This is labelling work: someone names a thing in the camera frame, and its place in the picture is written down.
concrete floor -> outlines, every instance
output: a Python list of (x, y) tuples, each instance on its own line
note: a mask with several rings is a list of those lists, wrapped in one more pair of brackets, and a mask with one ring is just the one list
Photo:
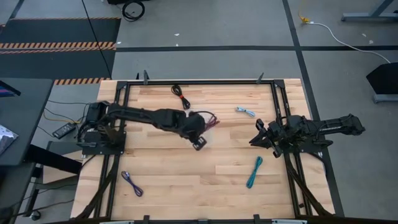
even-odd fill
[[(85, 0), (91, 17), (120, 16), (116, 6)], [(341, 22), (343, 12), (370, 11), (378, 0), (306, 0), (302, 15), (324, 23), (337, 38), (351, 45), (397, 45), (398, 23)], [(0, 1), (0, 24), (11, 14), (15, 0)], [(284, 6), (279, 0), (152, 0), (144, 3), (146, 14), (136, 22), (122, 20), (118, 47), (174, 47), (218, 45), (293, 46)], [(302, 46), (339, 45), (319, 26), (301, 25), (300, 0), (289, 0), (298, 39)], [(398, 9), (395, 1), (387, 10)], [(80, 0), (25, 0), (17, 17), (85, 17)], [(379, 52), (398, 62), (398, 51)], [(367, 131), (359, 137), (335, 135), (329, 148), (343, 210), (347, 217), (398, 220), (398, 104), (371, 101), (373, 90), (365, 76), (381, 58), (352, 51), (303, 52), (308, 76), (321, 119), (353, 113)], [(113, 78), (134, 79), (146, 69), (157, 78), (302, 78), (294, 51), (184, 51), (118, 52)], [(99, 85), (55, 86), (50, 99), (64, 102), (95, 101)], [(54, 105), (48, 109), (77, 119), (81, 106)], [(42, 120), (52, 132), (62, 124)], [(34, 144), (45, 147), (51, 139), (37, 130)], [(71, 191), (39, 195), (36, 207), (70, 200)], [(36, 223), (67, 220), (71, 204), (43, 210)], [(18, 223), (30, 223), (28, 218)]]

yellow cable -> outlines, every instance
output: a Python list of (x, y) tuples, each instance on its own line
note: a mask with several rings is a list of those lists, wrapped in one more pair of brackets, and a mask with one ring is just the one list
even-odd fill
[(305, 0), (302, 0), (298, 7), (298, 16), (303, 23), (308, 23), (308, 22), (310, 22), (310, 19), (300, 15), (300, 11), (301, 11), (301, 7), (303, 6), (303, 3), (305, 3)]
[(48, 118), (45, 116), (45, 112), (43, 111), (43, 117), (49, 121), (62, 121), (62, 122), (67, 122), (67, 123), (76, 123), (76, 124), (80, 124), (80, 121), (72, 121), (72, 120), (67, 120), (67, 119), (52, 119), (52, 118)]

wooden table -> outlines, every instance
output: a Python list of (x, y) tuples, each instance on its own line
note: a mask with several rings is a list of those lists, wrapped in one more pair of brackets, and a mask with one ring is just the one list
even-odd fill
[[(285, 79), (292, 114), (310, 118), (300, 79)], [(117, 81), (102, 81), (98, 101), (112, 102)], [(112, 220), (252, 219), (293, 218), (292, 201), (283, 156), (276, 159), (272, 149), (251, 147), (257, 134), (257, 118), (264, 123), (275, 120), (269, 85), (184, 85), (184, 96), (192, 109), (208, 110), (221, 121), (204, 134), (208, 144), (201, 151), (189, 141), (148, 124), (127, 122), (126, 151), (119, 172), (128, 171), (135, 184), (144, 190), (137, 197), (132, 187), (118, 175)], [(182, 110), (181, 100), (170, 86), (134, 86), (128, 106), (156, 110)], [(242, 106), (256, 113), (251, 118), (235, 112)], [(246, 188), (256, 161), (260, 166), (253, 188)], [(81, 172), (71, 217), (77, 216), (98, 188), (103, 156), (96, 156)], [(333, 211), (323, 164), (302, 154), (308, 188), (329, 211)], [(299, 202), (302, 195), (298, 187)], [(107, 193), (101, 214), (106, 210)]]

hazard stripe tape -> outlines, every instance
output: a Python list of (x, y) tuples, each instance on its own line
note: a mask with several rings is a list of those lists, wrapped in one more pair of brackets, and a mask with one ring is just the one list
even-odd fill
[(110, 78), (67, 78), (55, 80), (54, 85), (98, 84), (102, 80), (110, 80)]
[[(87, 19), (87, 17), (72, 17), (72, 18), (13, 18), (10, 20), (67, 20), (67, 19)], [(120, 19), (120, 17), (90, 17), (90, 19)]]
[[(97, 47), (80, 48), (80, 49), (52, 49), (52, 50), (11, 50), (0, 51), (0, 54), (31, 54), (31, 53), (50, 53), (50, 52), (79, 52), (88, 50), (99, 50)], [(101, 50), (116, 50), (116, 47), (103, 47)]]
[[(101, 49), (116, 47), (114, 42), (98, 42)], [(0, 43), (0, 49), (73, 49), (80, 47), (97, 47), (97, 42), (44, 42), (44, 43)]]

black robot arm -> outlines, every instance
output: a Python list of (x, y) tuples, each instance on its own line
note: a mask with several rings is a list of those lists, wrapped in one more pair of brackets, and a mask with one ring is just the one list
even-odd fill
[(286, 123), (273, 121), (264, 128), (261, 119), (256, 121), (259, 134), (250, 144), (274, 149), (274, 156), (279, 157), (284, 152), (319, 152), (333, 144), (333, 141), (319, 139), (326, 134), (342, 133), (360, 135), (365, 128), (357, 117), (352, 114), (336, 119), (312, 121), (304, 116), (292, 115), (286, 117)]
[(192, 142), (193, 147), (198, 151), (206, 144), (206, 140), (201, 135), (210, 128), (199, 113), (191, 112), (187, 116), (184, 111), (173, 109), (151, 111), (123, 107), (116, 103), (109, 104), (105, 101), (93, 103), (87, 112), (85, 123), (79, 130), (78, 142), (83, 147), (90, 147), (90, 144), (99, 142), (107, 144), (107, 147), (118, 147), (124, 144), (125, 134), (115, 130), (110, 124), (117, 119), (125, 119), (152, 124), (163, 131), (176, 133), (181, 138)]

